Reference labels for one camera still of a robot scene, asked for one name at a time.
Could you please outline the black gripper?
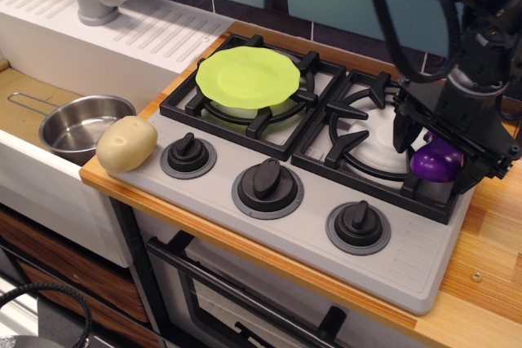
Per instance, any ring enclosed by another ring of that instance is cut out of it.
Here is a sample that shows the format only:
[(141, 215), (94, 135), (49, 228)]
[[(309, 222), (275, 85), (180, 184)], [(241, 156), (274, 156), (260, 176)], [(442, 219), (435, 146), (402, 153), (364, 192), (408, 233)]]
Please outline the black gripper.
[(463, 194), (484, 177), (503, 178), (515, 159), (515, 140), (502, 126), (495, 98), (448, 80), (418, 83), (403, 77), (395, 98), (393, 146), (404, 152), (421, 134), (431, 131), (464, 155), (464, 166), (452, 193)]

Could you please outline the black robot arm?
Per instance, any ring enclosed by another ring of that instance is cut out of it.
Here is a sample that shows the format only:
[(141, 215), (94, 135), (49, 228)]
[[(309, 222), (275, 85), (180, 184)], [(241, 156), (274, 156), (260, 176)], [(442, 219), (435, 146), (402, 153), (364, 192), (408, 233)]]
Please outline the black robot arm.
[(483, 178), (502, 178), (521, 156), (520, 145), (504, 121), (520, 115), (504, 112), (503, 95), (521, 82), (521, 0), (437, 0), (448, 32), (448, 56), (442, 68), (424, 75), (401, 49), (386, 0), (372, 0), (387, 50), (401, 73), (395, 99), (393, 144), (406, 150), (421, 130), (445, 142), (445, 154), (460, 152), (460, 168), (427, 171), (426, 149), (410, 166), (415, 176), (441, 179), (462, 194)]

